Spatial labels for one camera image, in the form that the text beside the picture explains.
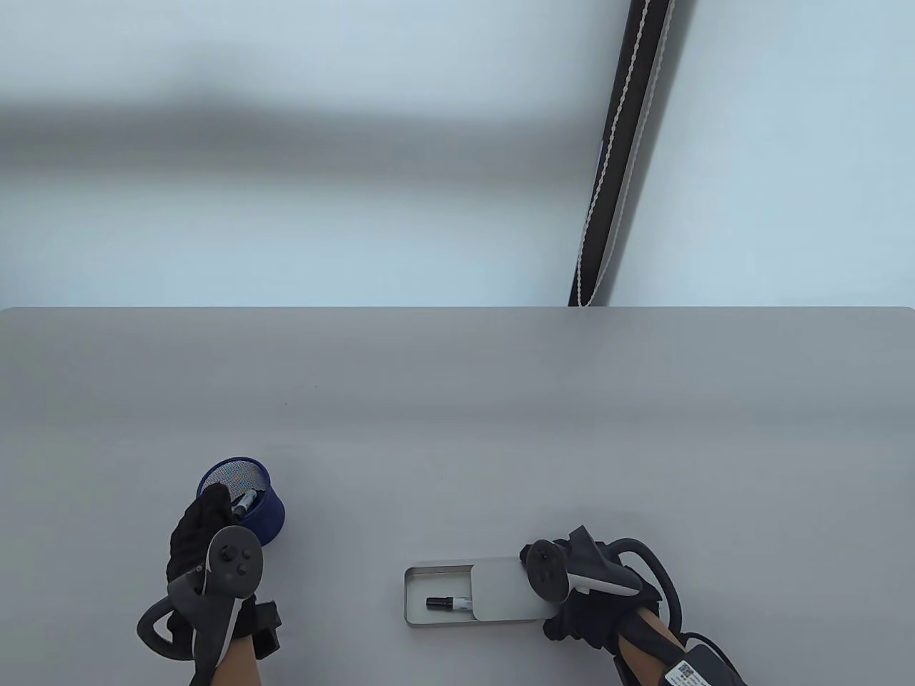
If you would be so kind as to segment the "person's right hand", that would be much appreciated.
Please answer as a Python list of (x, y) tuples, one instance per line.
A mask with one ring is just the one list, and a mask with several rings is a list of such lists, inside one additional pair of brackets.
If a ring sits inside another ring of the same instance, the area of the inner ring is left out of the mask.
[(549, 640), (575, 638), (617, 655), (624, 621), (641, 609), (656, 615), (663, 603), (679, 630), (682, 611), (670, 577), (640, 540), (598, 542), (580, 527), (567, 539), (524, 545), (518, 556), (537, 597), (558, 607), (543, 623)]

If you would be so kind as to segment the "person's left hand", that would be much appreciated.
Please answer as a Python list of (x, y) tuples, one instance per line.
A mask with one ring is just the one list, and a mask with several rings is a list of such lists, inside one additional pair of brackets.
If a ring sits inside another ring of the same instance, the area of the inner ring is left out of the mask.
[[(172, 582), (203, 565), (212, 538), (221, 529), (236, 523), (231, 492), (225, 484), (213, 483), (200, 492), (171, 533), (167, 581)], [(251, 637), (256, 660), (264, 660), (279, 649), (279, 624), (277, 605), (258, 603), (252, 595), (239, 609), (232, 637), (235, 640)]]

